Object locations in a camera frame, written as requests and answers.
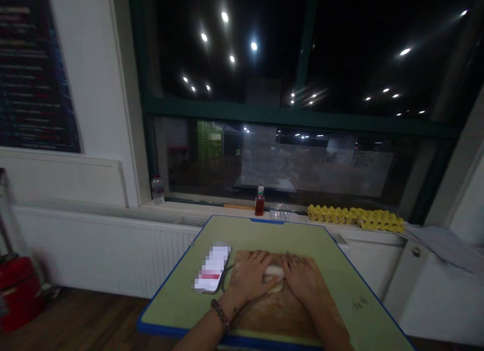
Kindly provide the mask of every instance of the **white radiator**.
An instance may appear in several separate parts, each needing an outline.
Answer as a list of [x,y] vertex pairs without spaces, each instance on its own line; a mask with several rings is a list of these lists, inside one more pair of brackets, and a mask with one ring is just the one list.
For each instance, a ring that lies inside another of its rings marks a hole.
[[[154,296],[209,218],[55,200],[14,211],[47,282],[143,298]],[[330,235],[349,255],[346,239]]]

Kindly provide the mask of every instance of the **cable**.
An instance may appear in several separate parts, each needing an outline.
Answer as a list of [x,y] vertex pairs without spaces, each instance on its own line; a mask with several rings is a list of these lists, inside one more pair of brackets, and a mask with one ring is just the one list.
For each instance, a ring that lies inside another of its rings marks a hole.
[[233,268],[233,264],[226,267],[224,269],[224,271],[222,272],[222,276],[220,277],[220,285],[221,285],[221,288],[222,288],[222,292],[225,293],[225,287],[223,286],[223,284],[225,283],[225,275],[228,273],[229,270],[231,270]]

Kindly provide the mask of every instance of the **wooden cutting board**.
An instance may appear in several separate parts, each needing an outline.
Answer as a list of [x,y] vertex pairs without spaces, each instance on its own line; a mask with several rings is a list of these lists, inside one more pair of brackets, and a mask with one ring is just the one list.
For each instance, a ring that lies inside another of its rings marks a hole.
[[[241,259],[246,259],[250,252],[251,251],[249,250],[237,251],[230,277],[230,284],[233,283],[233,279],[237,274],[237,263]],[[282,255],[283,254],[273,254],[271,265],[282,266]],[[324,282],[318,266],[313,258],[307,259],[312,263],[314,269],[317,269],[316,283],[318,286],[318,292],[321,294],[328,309],[349,340],[348,330],[344,325],[343,319],[339,314],[338,308],[331,297],[331,293]],[[239,329],[255,332],[315,340],[319,339],[309,314],[301,302],[294,296],[285,279],[281,291],[273,294],[266,294],[245,306],[234,320],[234,326]]]

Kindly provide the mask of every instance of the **egg carton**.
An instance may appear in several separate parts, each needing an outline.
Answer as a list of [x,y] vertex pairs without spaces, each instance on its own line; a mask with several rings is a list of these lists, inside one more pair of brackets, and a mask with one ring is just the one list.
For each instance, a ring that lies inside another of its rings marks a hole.
[[351,207],[340,208],[333,206],[308,206],[308,216],[313,221],[332,222],[339,224],[356,223],[364,230],[386,230],[391,232],[403,232],[404,220],[394,213],[384,210],[363,210]]

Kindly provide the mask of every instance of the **beaded bracelet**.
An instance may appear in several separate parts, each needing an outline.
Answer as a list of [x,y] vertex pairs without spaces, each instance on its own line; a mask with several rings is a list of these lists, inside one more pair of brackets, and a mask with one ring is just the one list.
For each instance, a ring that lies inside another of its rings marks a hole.
[[225,331],[228,332],[230,329],[230,322],[227,320],[227,317],[225,316],[220,304],[216,300],[212,300],[210,302],[210,306],[215,309],[218,316],[220,317],[220,321],[222,321],[222,324],[225,326]]

